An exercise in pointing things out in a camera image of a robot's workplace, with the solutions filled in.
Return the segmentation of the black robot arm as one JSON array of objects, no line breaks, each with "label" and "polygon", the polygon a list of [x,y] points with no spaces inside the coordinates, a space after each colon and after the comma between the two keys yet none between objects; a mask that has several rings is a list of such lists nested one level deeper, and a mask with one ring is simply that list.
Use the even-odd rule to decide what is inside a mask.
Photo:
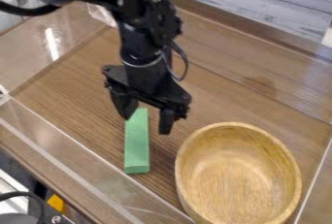
[{"label": "black robot arm", "polygon": [[182,19],[171,0],[41,0],[28,9],[0,0],[0,11],[16,16],[41,16],[80,1],[103,7],[112,15],[120,39],[119,65],[103,67],[104,87],[119,115],[128,119],[145,103],[159,109],[157,132],[171,133],[174,122],[187,117],[191,97],[178,85],[172,55],[186,57],[175,43]]}]

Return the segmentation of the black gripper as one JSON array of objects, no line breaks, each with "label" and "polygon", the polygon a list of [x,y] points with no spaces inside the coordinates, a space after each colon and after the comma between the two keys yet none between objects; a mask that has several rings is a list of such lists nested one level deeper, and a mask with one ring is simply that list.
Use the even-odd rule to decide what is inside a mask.
[{"label": "black gripper", "polygon": [[168,135],[175,118],[187,118],[191,101],[188,93],[168,76],[163,78],[152,93],[141,92],[129,85],[125,69],[119,65],[105,65],[103,75],[103,85],[109,91],[112,105],[119,115],[128,119],[139,106],[139,102],[147,103],[161,110],[159,112],[157,131],[160,135]]}]

